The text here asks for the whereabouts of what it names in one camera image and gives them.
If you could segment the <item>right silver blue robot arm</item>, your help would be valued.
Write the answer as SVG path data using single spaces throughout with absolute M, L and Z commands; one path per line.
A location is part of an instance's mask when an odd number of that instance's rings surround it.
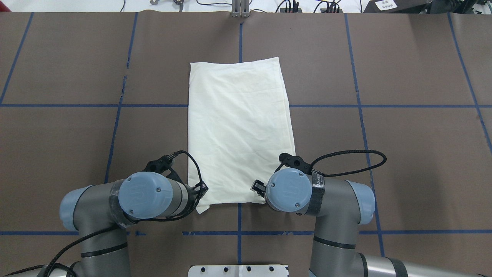
M 349 180 L 285 168 L 251 186 L 278 212 L 315 217 L 310 277 L 465 277 L 463 272 L 424 266 L 356 251 L 358 226 L 376 210 L 373 190 Z

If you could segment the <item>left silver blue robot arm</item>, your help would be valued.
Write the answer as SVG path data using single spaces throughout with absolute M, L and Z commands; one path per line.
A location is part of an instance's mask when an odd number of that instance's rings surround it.
M 49 276 L 65 251 L 79 244 L 80 261 L 68 273 L 77 277 L 130 277 L 126 230 L 139 222 L 183 219 L 197 207 L 208 187 L 195 187 L 156 172 L 137 172 L 110 184 L 90 185 L 67 193 L 60 204 L 63 226 L 80 238 L 45 266 Z

